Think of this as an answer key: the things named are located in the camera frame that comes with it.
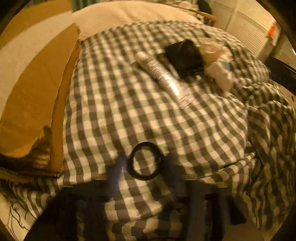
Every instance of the rubber ring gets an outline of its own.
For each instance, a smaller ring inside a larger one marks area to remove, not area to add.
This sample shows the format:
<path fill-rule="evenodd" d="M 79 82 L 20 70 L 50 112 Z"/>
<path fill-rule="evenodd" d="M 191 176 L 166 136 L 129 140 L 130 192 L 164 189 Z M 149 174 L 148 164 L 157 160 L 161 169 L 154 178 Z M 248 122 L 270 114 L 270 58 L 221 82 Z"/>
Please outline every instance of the rubber ring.
<path fill-rule="evenodd" d="M 150 151 L 154 156 L 155 165 L 156 165 L 155 171 L 152 174 L 147 175 L 147 176 L 137 173 L 134 166 L 133 166 L 133 159 L 135 157 L 135 153 L 145 146 L 150 147 Z M 127 159 L 127 163 L 126 163 L 127 172 L 133 178 L 136 178 L 136 179 L 139 179 L 142 181 L 151 180 L 161 172 L 161 158 L 162 158 L 162 156 L 163 156 L 163 154 L 161 153 L 161 151 L 159 150 L 159 148 L 157 147 L 156 144 L 151 143 L 151 142 L 141 142 L 140 144 L 138 144 L 134 147 L 134 149 L 131 152 L 130 157 Z"/>

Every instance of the white pillow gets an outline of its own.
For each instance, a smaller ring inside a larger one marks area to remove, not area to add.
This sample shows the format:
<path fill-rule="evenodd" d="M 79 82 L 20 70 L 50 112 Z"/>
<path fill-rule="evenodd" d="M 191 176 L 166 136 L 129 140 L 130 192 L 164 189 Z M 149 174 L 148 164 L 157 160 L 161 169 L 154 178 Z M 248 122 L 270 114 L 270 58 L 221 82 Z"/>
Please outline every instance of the white pillow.
<path fill-rule="evenodd" d="M 202 24 L 192 15 L 168 5 L 144 1 L 113 1 L 87 6 L 73 13 L 84 40 L 103 30 L 138 21 L 183 20 Z"/>

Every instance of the bed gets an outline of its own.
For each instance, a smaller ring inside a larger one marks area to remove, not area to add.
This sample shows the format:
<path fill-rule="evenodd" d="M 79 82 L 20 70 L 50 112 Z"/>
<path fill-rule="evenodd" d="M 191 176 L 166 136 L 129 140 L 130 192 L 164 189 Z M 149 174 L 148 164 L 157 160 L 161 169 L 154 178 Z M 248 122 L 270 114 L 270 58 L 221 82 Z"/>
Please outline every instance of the bed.
<path fill-rule="evenodd" d="M 83 11 L 93 16 L 95 8 L 108 10 L 111 17 L 122 9 L 132 17 L 104 29 L 100 21 L 93 21 L 92 28 L 80 35 L 81 51 L 65 108 L 64 174 L 35 178 L 27 185 L 8 183 L 10 189 L 38 218 L 63 186 L 96 179 L 119 151 L 129 155 L 138 143 L 151 141 L 164 153 L 174 150 L 184 174 L 207 183 L 227 183 L 233 195 L 247 203 L 263 236 L 270 230 L 275 233 L 295 200 L 294 109 L 269 78 L 269 70 L 232 35 L 183 12 L 178 13 L 183 17 L 156 14 L 138 20 L 141 13 L 132 6 L 152 12 L 156 4 L 111 2 L 76 13 L 78 26 L 79 22 L 90 26 Z M 165 7 L 170 14 L 179 11 Z M 228 97 L 222 97 L 213 79 L 197 75 L 183 83 L 194 101 L 180 110 L 134 65 L 137 52 L 158 56 L 165 46 L 185 38 L 197 46 L 202 38 L 214 38 L 229 48 L 235 83 Z M 140 157 L 135 168 L 147 175 L 155 167 L 153 160 Z M 109 239 L 177 237 L 180 214 L 162 211 L 171 201 L 161 178 L 135 180 L 123 170 L 120 196 L 105 205 Z"/>

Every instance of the gingham bedsheet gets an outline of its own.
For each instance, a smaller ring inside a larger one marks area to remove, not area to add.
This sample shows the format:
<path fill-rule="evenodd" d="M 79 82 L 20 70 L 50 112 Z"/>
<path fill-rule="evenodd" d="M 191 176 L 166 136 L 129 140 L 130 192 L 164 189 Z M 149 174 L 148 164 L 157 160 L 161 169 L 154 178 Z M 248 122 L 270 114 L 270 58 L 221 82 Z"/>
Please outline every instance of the gingham bedsheet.
<path fill-rule="evenodd" d="M 225 98 L 213 79 L 197 75 L 184 83 L 194 102 L 180 110 L 134 56 L 157 56 L 185 38 L 199 45 L 204 37 L 230 49 L 235 83 Z M 81 46 L 65 110 L 65 173 L 30 186 L 11 184 L 27 210 L 38 217 L 63 185 L 96 178 L 118 151 L 129 155 L 150 141 L 164 153 L 174 151 L 184 173 L 227 182 L 262 230 L 283 221 L 295 199 L 295 112 L 268 69 L 235 37 L 196 23 L 138 22 L 103 31 Z M 147 175 L 154 162 L 144 159 L 138 157 L 135 167 Z M 120 194 L 105 205 L 110 240 L 178 236 L 180 214 L 171 203 L 160 176 L 140 181 L 123 170 Z"/>

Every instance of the black pouch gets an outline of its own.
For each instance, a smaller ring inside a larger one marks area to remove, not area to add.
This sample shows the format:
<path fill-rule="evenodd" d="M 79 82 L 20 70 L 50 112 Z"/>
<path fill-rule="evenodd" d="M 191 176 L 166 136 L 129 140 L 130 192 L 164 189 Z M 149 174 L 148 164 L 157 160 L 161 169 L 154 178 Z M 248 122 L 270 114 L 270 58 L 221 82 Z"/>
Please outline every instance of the black pouch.
<path fill-rule="evenodd" d="M 176 69 L 180 78 L 203 73 L 204 61 L 193 41 L 185 39 L 164 48 L 165 55 Z"/>

